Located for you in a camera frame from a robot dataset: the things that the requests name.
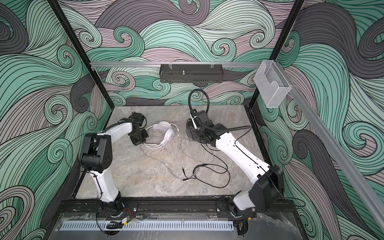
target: wavy patterned wallpaper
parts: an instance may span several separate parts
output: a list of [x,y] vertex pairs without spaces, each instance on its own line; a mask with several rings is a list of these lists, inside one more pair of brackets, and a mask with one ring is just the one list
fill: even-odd
[[[310,0],[312,5],[321,0]],[[60,0],[91,61],[268,59],[288,17],[287,0]],[[248,104],[254,69],[229,68],[225,82],[161,83],[158,68],[100,68],[115,105],[187,105],[204,89],[211,104]],[[196,92],[194,105],[207,100]]]
[[46,0],[0,2],[0,238],[42,239],[111,109]]
[[[384,1],[327,0],[297,17],[278,61],[384,200]],[[256,118],[309,239],[384,239],[290,95]]]

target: black vertical post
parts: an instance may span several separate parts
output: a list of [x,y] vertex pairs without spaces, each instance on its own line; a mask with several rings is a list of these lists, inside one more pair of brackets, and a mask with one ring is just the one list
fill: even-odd
[[112,102],[111,97],[109,96],[107,90],[105,89],[103,82],[101,81],[99,75],[95,70],[92,69],[90,64],[90,59],[88,58],[87,54],[85,53],[84,49],[82,48],[80,41],[76,37],[68,19],[65,17],[63,10],[61,9],[59,3],[57,0],[48,0],[49,5],[51,6],[53,12],[55,13],[57,19],[59,20],[61,26],[63,27],[64,31],[67,33],[69,39],[71,40],[75,50],[79,54],[81,60],[85,64],[86,68],[89,71],[89,74],[95,81],[97,87],[100,89],[101,94],[104,96],[105,100],[107,101],[109,107],[113,110],[114,104]]
[[[283,45],[285,43],[285,40],[288,38],[289,33],[291,32],[291,29],[293,27],[293,24],[296,21],[297,16],[299,15],[300,9],[304,3],[304,0],[296,0],[292,6],[291,12],[288,15],[288,18],[285,20],[285,24],[283,27],[283,30],[276,42],[276,45],[272,51],[271,56],[269,57],[269,60],[276,60],[279,56],[279,53],[281,49],[283,48]],[[251,101],[249,102],[248,107],[251,109],[253,108],[257,97],[259,96],[259,90],[256,89],[253,93],[253,96],[251,98]]]

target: headphones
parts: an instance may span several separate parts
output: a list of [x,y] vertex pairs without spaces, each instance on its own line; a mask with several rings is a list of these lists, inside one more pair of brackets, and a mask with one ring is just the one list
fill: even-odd
[[152,126],[147,127],[146,130],[148,130],[152,127],[153,129],[165,131],[166,134],[164,135],[164,139],[159,144],[158,143],[144,143],[144,145],[150,149],[158,149],[158,148],[161,148],[162,146],[165,146],[167,144],[167,142],[171,141],[172,138],[175,136],[175,131],[173,130],[171,125],[174,125],[176,127],[177,131],[180,132],[179,128],[175,124],[165,122],[165,121],[162,121],[162,122],[159,122],[157,124],[153,124]]

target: wall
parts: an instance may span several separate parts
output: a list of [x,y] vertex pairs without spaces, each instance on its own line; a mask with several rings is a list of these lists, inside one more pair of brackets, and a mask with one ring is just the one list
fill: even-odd
[[[307,5],[321,0],[312,0]],[[91,61],[268,59],[293,1],[60,0]],[[187,105],[192,83],[161,83],[158,68],[100,68],[114,103]],[[223,83],[200,85],[211,104],[248,104],[256,70],[229,68]],[[204,105],[201,93],[192,104]]]
[[44,237],[79,179],[77,137],[110,111],[47,1],[1,1],[1,239]]
[[[384,1],[329,0],[302,9],[280,62],[370,185],[384,196]],[[310,239],[384,239],[384,234],[290,95],[255,115],[287,197]]]

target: headphone ear cup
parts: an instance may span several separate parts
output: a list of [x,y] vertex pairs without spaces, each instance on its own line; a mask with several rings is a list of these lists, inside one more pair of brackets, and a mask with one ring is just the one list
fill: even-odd
[[166,134],[164,135],[164,140],[161,141],[161,144],[164,146],[167,144],[167,142],[171,141],[172,138],[175,136],[175,131],[173,130],[173,128],[169,128],[167,131],[166,131]]

